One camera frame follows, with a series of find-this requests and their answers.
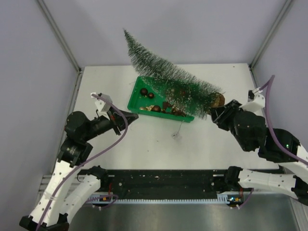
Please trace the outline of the green plastic tray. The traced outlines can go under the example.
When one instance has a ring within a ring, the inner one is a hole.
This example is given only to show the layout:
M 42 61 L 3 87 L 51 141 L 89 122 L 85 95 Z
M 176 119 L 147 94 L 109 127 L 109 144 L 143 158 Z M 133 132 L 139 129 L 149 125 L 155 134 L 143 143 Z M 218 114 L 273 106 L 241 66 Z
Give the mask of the green plastic tray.
M 175 120 L 190 123 L 194 120 L 193 116 L 189 116 L 185 114 L 185 116 L 181 115 L 173 115 L 171 113 L 172 107 L 168 107 L 163 112 L 163 104 L 167 102 L 164 97 L 161 97 L 158 93 L 156 93 L 152 87 L 145 83 L 144 80 L 147 80 L 148 77 L 137 77 L 134 87 L 132 89 L 132 93 L 130 99 L 128 101 L 127 108 L 136 114 L 153 116 L 163 119 Z M 150 99 L 148 96 L 143 96 L 141 94 L 141 89 L 147 89 L 148 93 L 153 93 L 154 98 Z

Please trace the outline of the large brown matte bauble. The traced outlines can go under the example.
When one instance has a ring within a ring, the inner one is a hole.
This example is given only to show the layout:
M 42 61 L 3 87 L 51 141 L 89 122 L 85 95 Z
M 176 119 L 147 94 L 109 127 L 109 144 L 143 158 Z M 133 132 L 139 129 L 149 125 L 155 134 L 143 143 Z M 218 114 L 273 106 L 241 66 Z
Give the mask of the large brown matte bauble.
M 142 88 L 142 89 L 140 89 L 140 94 L 142 96 L 147 96 L 148 95 L 148 90 L 146 88 Z

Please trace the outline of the small brown shiny bauble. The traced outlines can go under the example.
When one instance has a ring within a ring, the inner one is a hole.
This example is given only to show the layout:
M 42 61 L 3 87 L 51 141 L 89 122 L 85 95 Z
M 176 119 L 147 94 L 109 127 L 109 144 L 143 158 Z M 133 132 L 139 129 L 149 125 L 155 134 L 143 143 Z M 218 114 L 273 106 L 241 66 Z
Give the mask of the small brown shiny bauble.
M 148 98 L 149 99 L 153 99 L 154 98 L 154 94 L 152 92 L 148 93 Z

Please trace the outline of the small green christmas tree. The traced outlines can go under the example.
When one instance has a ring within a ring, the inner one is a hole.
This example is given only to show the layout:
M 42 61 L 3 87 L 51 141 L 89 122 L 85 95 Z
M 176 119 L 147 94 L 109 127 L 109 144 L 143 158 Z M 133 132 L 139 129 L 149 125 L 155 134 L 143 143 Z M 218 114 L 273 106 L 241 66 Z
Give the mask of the small green christmas tree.
M 135 72 L 157 95 L 175 109 L 199 118 L 205 118 L 212 108 L 225 104 L 222 89 L 160 57 L 124 31 L 128 56 Z

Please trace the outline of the clear battery box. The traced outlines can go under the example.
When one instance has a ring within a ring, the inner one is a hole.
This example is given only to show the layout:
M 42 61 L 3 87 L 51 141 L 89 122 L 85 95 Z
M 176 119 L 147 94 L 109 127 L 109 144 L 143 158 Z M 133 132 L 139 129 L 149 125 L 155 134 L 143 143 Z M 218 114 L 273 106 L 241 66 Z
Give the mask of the clear battery box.
M 181 140 L 182 136 L 179 133 L 174 133 L 172 134 L 172 138 L 174 140 Z

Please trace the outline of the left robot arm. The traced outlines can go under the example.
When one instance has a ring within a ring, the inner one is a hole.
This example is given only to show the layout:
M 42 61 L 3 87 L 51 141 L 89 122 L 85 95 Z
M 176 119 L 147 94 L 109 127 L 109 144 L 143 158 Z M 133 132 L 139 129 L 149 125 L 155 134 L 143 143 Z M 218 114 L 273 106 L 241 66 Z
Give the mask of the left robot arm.
M 113 130 L 121 131 L 138 119 L 135 113 L 109 109 L 107 117 L 89 120 L 81 111 L 72 112 L 66 121 L 66 139 L 44 195 L 30 215 L 23 216 L 19 225 L 28 231 L 66 231 L 73 217 L 96 190 L 104 191 L 109 186 L 107 171 L 100 166 L 91 167 L 85 179 L 72 191 L 69 189 L 80 165 L 87 162 L 93 147 L 89 140 Z

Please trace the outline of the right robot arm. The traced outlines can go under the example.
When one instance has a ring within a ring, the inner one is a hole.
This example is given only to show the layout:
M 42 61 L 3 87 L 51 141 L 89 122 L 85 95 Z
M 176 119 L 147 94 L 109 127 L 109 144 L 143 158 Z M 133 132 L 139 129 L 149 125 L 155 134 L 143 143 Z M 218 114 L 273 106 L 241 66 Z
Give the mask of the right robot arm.
M 274 129 L 272 137 L 265 118 L 241 108 L 233 100 L 210 110 L 211 118 L 220 129 L 230 131 L 245 152 L 257 151 L 260 158 L 278 164 L 291 174 L 271 174 L 241 167 L 229 167 L 224 174 L 225 186 L 235 191 L 242 189 L 265 190 L 287 195 L 308 204 L 308 153 L 290 132 Z

